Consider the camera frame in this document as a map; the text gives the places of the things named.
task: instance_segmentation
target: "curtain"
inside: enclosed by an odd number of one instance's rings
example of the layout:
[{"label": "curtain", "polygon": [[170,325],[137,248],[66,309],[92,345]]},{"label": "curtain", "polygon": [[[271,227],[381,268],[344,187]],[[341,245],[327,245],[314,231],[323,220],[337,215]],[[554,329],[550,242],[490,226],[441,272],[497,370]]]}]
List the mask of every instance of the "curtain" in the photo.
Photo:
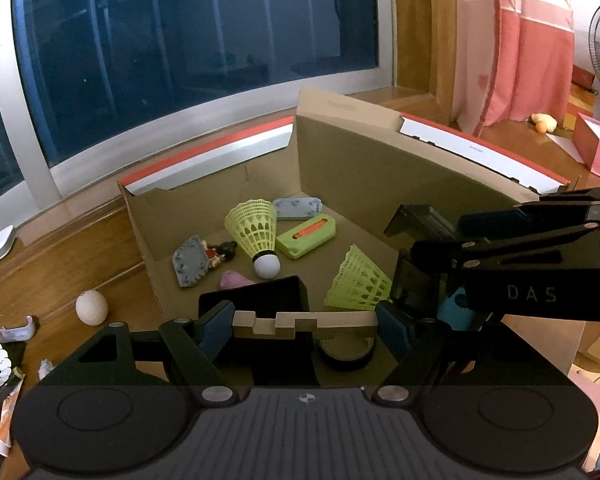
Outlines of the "curtain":
[{"label": "curtain", "polygon": [[538,112],[562,120],[573,49],[571,0],[458,0],[453,118],[476,136]]}]

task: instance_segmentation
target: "toy figure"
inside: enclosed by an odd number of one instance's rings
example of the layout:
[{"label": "toy figure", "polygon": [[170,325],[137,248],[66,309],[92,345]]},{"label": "toy figure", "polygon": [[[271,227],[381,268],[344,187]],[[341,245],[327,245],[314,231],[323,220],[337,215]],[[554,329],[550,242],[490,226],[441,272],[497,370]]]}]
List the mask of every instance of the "toy figure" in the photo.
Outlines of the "toy figure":
[{"label": "toy figure", "polygon": [[202,240],[202,248],[205,250],[206,257],[209,258],[209,265],[212,269],[217,269],[223,262],[228,262],[235,258],[235,250],[238,247],[237,242],[223,242],[220,245],[209,245]]}]

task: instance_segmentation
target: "metal screw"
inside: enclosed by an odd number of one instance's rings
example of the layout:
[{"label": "metal screw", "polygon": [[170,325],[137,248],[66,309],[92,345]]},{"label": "metal screw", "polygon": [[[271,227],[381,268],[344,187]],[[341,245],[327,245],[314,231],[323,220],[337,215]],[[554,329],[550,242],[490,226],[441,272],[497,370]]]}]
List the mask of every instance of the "metal screw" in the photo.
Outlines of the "metal screw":
[{"label": "metal screw", "polygon": [[378,397],[386,402],[404,402],[409,397],[409,391],[402,386],[383,386],[378,390]]},{"label": "metal screw", "polygon": [[233,396],[231,388],[226,386],[209,386],[202,390],[202,398],[207,402],[227,402]]}]

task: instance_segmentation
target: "blue sponge pad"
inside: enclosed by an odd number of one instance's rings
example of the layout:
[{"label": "blue sponge pad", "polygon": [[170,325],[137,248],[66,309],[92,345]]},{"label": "blue sponge pad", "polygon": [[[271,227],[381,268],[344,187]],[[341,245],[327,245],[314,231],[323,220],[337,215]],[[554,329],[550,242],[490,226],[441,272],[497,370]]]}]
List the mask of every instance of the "blue sponge pad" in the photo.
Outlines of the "blue sponge pad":
[{"label": "blue sponge pad", "polygon": [[209,319],[202,327],[202,338],[198,344],[210,361],[215,361],[218,354],[229,342],[234,334],[233,303],[227,303],[215,316]]}]

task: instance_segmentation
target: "gray hexagonal plate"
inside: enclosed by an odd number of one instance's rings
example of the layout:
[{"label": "gray hexagonal plate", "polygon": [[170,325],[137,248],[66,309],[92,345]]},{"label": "gray hexagonal plate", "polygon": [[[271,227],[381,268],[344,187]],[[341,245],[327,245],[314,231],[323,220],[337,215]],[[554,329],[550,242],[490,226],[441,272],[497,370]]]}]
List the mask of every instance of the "gray hexagonal plate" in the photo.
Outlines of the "gray hexagonal plate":
[{"label": "gray hexagonal plate", "polygon": [[195,285],[209,270],[209,258],[197,236],[184,242],[173,253],[171,262],[180,286]]}]

